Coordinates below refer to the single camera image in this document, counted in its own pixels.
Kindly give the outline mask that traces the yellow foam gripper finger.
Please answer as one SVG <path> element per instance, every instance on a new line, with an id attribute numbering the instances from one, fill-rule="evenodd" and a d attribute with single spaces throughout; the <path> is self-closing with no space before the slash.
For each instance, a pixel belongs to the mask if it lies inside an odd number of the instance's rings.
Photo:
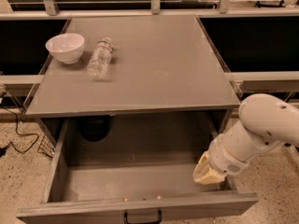
<path id="1" fill-rule="evenodd" d="M 196 164 L 192 174 L 192 178 L 195 183 L 201 185 L 210 185 L 224 181 L 226 175 L 221 174 L 217 170 L 213 169 L 209 161 L 210 158 L 208 152 L 205 151 Z"/>

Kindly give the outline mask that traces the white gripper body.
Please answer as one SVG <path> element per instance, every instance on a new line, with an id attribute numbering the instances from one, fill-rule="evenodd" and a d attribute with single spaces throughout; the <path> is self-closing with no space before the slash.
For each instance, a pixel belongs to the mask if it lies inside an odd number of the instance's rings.
<path id="1" fill-rule="evenodd" d="M 246 161 L 239 161 L 226 149 L 223 135 L 218 135 L 208 148 L 210 166 L 222 175 L 238 175 L 249 167 Z"/>

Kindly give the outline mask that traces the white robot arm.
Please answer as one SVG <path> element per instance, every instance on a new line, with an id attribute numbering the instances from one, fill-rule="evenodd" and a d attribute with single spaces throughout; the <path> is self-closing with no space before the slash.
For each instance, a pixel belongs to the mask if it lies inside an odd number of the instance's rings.
<path id="1" fill-rule="evenodd" d="M 253 94 L 238 108 L 239 121 L 219 134 L 193 171 L 201 185 L 238 175 L 250 160 L 286 143 L 299 146 L 299 109 L 269 94 Z"/>

